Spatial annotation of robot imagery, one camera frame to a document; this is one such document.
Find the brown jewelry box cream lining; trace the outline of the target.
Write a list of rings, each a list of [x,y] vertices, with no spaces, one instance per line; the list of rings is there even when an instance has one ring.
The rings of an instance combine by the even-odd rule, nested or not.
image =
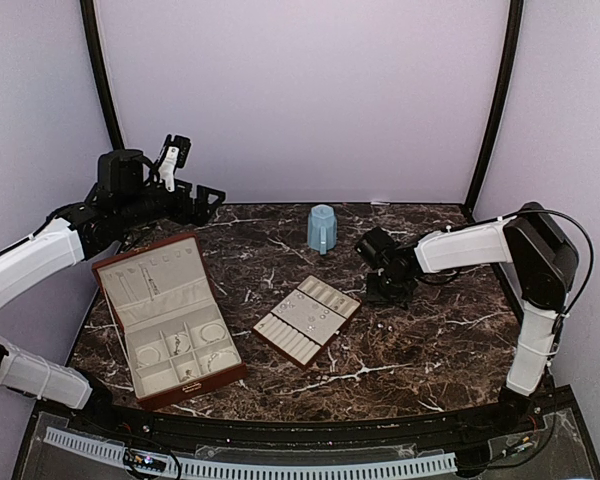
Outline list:
[[[113,256],[95,263],[92,271],[141,408],[158,410],[246,377],[195,234]],[[223,350],[233,351],[240,362],[210,373],[209,357]],[[183,381],[186,369],[196,377]]]

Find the brown jewelry tray cream lining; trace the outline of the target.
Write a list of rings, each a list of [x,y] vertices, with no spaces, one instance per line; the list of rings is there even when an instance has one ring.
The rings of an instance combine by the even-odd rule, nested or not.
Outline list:
[[[301,369],[345,330],[361,302],[309,275],[252,328],[253,333]]]

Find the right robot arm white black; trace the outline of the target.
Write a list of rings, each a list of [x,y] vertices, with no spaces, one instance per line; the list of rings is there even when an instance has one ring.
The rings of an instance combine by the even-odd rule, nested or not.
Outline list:
[[[514,432],[527,420],[529,405],[522,397],[530,397],[539,386],[557,353],[564,321],[584,291],[573,286],[579,252],[558,219],[573,220],[528,202],[504,216],[432,231],[410,244],[375,227],[355,245],[372,270],[367,276],[369,302],[401,307],[408,306],[419,284],[437,285],[438,274],[447,272],[456,279],[471,266],[513,266],[523,319],[504,386],[515,395],[490,413],[491,426],[501,434]]]

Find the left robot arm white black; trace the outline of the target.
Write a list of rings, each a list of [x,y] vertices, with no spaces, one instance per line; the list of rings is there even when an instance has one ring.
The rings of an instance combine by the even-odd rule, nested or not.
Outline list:
[[[167,219],[203,226],[226,199],[222,190],[178,180],[189,148],[168,138],[157,161],[136,149],[99,157],[87,197],[59,207],[37,230],[0,251],[0,309],[55,273],[89,260],[132,230]],[[18,348],[0,337],[0,386],[82,410],[100,436],[121,427],[120,412],[99,396],[106,388],[79,371]]]

